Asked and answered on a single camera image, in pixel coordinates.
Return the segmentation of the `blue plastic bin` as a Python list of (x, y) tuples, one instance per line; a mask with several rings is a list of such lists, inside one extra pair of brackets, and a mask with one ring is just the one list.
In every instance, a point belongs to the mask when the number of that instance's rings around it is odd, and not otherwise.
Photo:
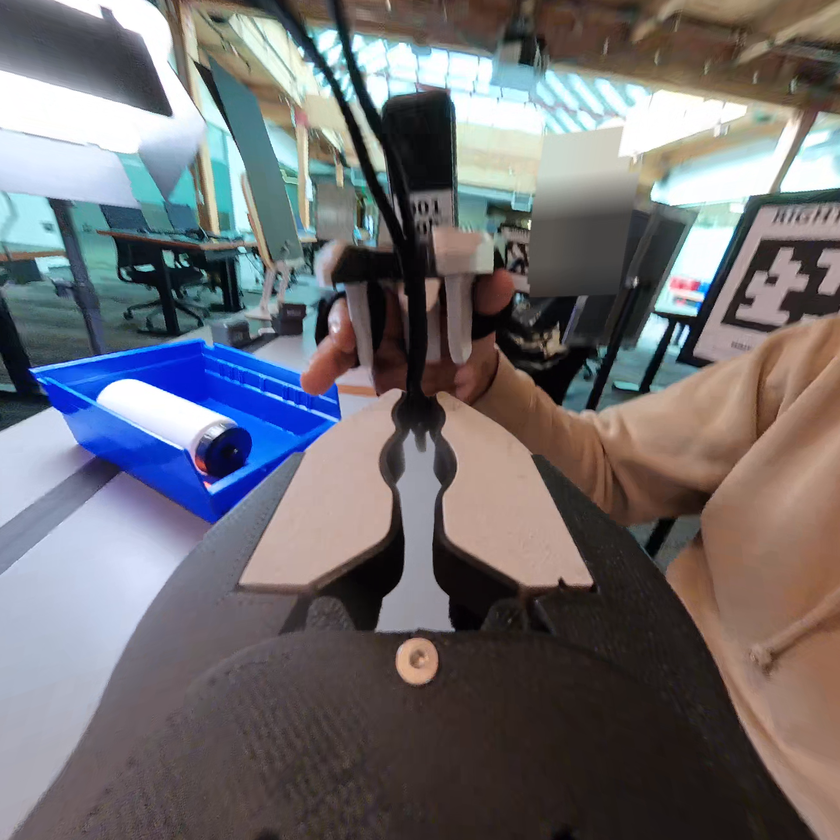
[[(252, 354), (201, 339), (163, 343), (31, 368), (51, 405), (88, 453), (158, 491), (206, 522), (216, 522), (290, 456), (341, 419), (338, 389), (312, 396), (300, 375)], [(185, 447), (98, 404), (111, 383), (132, 379), (229, 417), (249, 433), (245, 465), (203, 476)]]

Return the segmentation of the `white cylindrical bottle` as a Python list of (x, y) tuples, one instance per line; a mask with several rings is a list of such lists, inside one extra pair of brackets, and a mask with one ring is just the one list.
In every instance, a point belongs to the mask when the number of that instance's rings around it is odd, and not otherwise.
[(205, 476), (219, 479), (245, 467), (252, 449), (247, 429), (224, 414), (148, 383), (122, 379), (106, 385), (97, 402), (189, 454)]

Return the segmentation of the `person's right hand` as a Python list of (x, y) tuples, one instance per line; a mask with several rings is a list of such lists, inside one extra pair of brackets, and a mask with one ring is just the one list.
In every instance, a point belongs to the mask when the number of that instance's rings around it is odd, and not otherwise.
[[(496, 269), (480, 277), (474, 286), (474, 307), (478, 314), (493, 316), (511, 302), (514, 293), (512, 275)], [(344, 299), (336, 300), (327, 315), (327, 332), (313, 352), (308, 367), (301, 373), (301, 387), (311, 395), (325, 393), (341, 376), (359, 365), (354, 327)], [(446, 392), (461, 402), (478, 401), (495, 380), (500, 355), (494, 333), (475, 340), (465, 364), (456, 365), (446, 350), (441, 360), (426, 363), (423, 392), (432, 396)], [(380, 395), (406, 385), (407, 357), (403, 341), (403, 318), (398, 300), (392, 293), (386, 299), (385, 328), (374, 355), (372, 381)]]

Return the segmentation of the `printed marker board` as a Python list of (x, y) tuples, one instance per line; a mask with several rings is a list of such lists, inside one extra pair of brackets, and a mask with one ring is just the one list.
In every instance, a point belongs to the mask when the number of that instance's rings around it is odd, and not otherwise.
[(516, 225), (501, 225), (500, 236), (504, 243), (504, 266), (513, 275), (529, 274), (529, 249), (531, 230)]
[(729, 361), (778, 329), (838, 310), (838, 188), (752, 196), (678, 362)]

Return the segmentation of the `black pole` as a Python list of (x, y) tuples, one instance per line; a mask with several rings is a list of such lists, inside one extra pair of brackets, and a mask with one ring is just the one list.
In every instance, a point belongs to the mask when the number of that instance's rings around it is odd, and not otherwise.
[(77, 231), (71, 218), (70, 202), (65, 199), (49, 197), (48, 203), (56, 218), (59, 234), (69, 261), (72, 275), (70, 296), (76, 303), (84, 320), (91, 352), (93, 355), (105, 354), (108, 349), (104, 339), (100, 301), (81, 252)]

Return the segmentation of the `person's right forearm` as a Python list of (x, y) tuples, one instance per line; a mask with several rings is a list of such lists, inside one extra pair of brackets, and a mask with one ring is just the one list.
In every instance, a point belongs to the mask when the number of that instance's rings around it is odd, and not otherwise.
[(838, 317), (772, 332), (735, 359), (597, 413), (554, 404), (497, 351), (474, 407), (622, 524), (697, 512), (762, 438), (793, 440), (838, 409)]

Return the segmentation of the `studio light panel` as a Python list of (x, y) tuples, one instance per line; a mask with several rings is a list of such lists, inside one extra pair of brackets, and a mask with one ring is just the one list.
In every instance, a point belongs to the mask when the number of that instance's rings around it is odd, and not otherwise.
[(123, 155), (163, 198), (194, 162), (206, 122), (170, 64), (151, 2), (2, 2), (2, 190), (139, 205)]

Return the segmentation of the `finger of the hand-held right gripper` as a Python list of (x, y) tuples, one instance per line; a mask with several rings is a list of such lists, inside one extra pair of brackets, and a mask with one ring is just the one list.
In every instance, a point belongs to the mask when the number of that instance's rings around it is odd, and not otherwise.
[(368, 273), (362, 258), (370, 253), (334, 240), (318, 252), (317, 279), (333, 299), (319, 305), (317, 387), (330, 387), (352, 370), (375, 385)]
[(465, 364), (473, 345), (474, 288), (494, 268), (494, 245), (488, 234), (463, 229), (435, 229), (429, 240), (429, 278), (439, 280), (446, 304), (448, 355)]

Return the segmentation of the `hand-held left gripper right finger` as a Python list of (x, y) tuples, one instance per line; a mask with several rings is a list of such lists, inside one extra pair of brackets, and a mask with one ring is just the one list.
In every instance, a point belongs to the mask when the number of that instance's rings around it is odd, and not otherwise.
[(524, 444), (450, 394), (440, 433), (455, 473), (441, 479), (443, 537), (479, 571), (519, 594), (594, 581)]

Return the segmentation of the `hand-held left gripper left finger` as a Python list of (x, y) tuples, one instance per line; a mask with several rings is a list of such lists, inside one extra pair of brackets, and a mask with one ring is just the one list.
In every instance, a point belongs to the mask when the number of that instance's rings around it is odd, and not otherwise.
[(242, 589), (310, 595), (387, 544), (395, 494), (382, 457), (403, 396), (387, 392), (308, 447), (239, 578)]

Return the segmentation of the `grey framed monitor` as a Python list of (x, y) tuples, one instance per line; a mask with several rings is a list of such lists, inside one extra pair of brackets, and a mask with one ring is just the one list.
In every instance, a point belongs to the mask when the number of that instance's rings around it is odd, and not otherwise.
[(696, 219), (696, 211), (659, 202), (634, 212), (621, 285), (595, 332), (596, 346), (605, 351), (588, 410), (601, 401), (619, 350), (635, 346)]

